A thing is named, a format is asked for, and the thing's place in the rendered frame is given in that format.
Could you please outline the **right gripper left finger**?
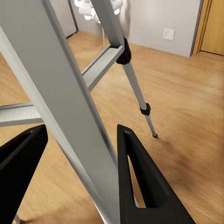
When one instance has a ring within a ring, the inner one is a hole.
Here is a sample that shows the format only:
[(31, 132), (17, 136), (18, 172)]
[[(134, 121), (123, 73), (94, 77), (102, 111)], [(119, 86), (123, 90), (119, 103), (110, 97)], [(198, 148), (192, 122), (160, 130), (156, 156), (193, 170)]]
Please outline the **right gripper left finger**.
[(0, 147), (0, 224), (12, 224), (47, 143), (42, 124)]

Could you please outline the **camera tripod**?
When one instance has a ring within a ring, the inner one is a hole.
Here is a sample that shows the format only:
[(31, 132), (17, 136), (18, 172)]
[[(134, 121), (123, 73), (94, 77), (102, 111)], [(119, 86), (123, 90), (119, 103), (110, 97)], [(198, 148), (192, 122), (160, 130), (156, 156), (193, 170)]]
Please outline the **camera tripod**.
[[(91, 4), (110, 44), (80, 71), (50, 0), (0, 0), (0, 52), (30, 98), (1, 105), (0, 127), (45, 123), (104, 223), (120, 224), (118, 157), (90, 94), (115, 62), (158, 134), (110, 0)], [(22, 224), (17, 214), (14, 220)]]

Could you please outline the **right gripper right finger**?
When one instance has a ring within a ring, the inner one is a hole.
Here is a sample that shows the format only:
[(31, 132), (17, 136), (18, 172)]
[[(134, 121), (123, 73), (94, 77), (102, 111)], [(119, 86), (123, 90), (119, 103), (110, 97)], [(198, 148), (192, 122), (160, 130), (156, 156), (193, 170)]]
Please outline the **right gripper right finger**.
[[(117, 141), (120, 224), (196, 224), (134, 131), (118, 124)], [(127, 155), (146, 208), (135, 205)]]

